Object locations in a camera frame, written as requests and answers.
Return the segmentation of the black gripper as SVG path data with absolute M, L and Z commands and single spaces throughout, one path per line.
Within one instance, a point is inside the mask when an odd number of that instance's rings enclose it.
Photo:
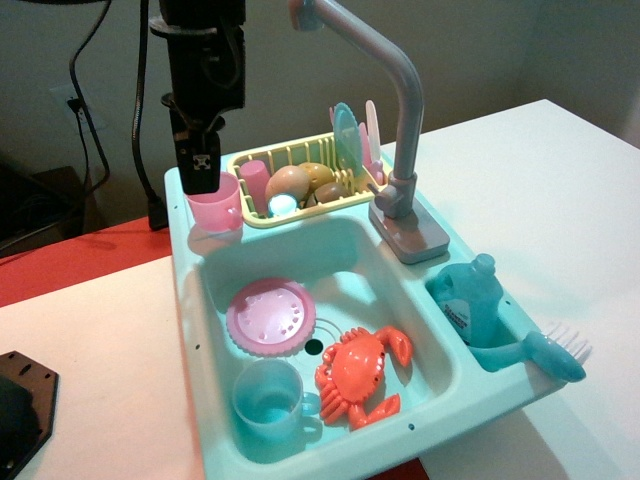
M 170 110 L 183 192 L 217 192 L 223 115 L 245 104 L 243 28 L 233 23 L 206 28 L 162 23 L 160 36 L 167 41 L 172 83 L 163 104 Z

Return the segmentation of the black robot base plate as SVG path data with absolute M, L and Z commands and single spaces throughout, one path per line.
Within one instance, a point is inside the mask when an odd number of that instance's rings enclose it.
M 1 478 L 15 479 L 51 437 L 59 375 L 18 351 L 1 355 Z

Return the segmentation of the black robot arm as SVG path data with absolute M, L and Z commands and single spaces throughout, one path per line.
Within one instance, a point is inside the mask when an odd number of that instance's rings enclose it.
M 245 106 L 246 3 L 162 1 L 160 12 L 149 26 L 167 42 L 171 91 L 161 103 L 169 110 L 182 189 L 213 193 L 220 188 L 223 115 Z

